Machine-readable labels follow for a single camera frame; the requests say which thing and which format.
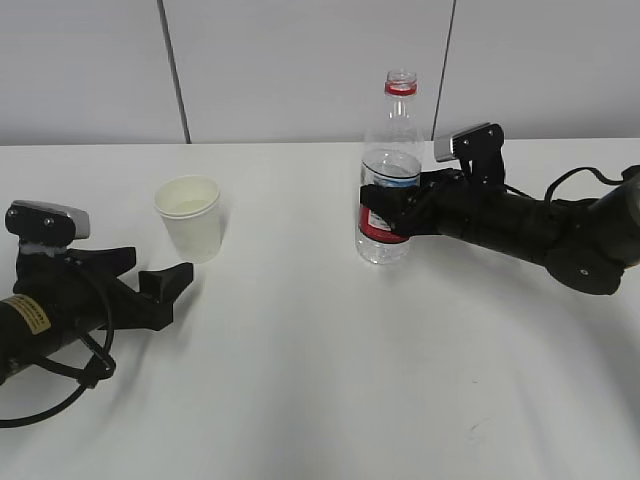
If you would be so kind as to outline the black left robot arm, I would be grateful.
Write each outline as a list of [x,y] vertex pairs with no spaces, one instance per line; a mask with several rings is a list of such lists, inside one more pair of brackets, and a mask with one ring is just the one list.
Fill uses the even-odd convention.
[[194,280],[184,262],[139,272],[132,289],[120,278],[135,265],[133,247],[19,254],[13,293],[1,302],[2,379],[31,365],[88,388],[111,378],[115,332],[166,328]]

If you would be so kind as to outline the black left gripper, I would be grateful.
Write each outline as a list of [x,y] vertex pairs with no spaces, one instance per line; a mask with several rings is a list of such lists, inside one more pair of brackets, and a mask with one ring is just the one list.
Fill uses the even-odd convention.
[[69,249],[52,256],[19,253],[16,294],[36,300],[55,325],[160,331],[173,321],[173,305],[194,280],[194,265],[183,262],[139,271],[139,289],[120,277],[136,266],[136,248]]

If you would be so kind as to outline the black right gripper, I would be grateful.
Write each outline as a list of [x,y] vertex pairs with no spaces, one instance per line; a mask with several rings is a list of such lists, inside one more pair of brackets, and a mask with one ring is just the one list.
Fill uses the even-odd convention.
[[461,170],[422,172],[417,185],[360,188],[359,200],[392,231],[473,238],[478,226],[480,186]]

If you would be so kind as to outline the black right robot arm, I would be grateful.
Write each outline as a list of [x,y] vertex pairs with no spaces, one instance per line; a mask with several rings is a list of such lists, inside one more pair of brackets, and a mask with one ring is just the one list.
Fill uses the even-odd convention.
[[417,186],[363,186],[360,201],[400,236],[455,238],[542,266],[573,290],[611,295],[639,263],[639,168],[627,168],[619,180],[589,171],[611,191],[556,199],[568,178],[562,175],[538,200],[442,169],[422,173]]

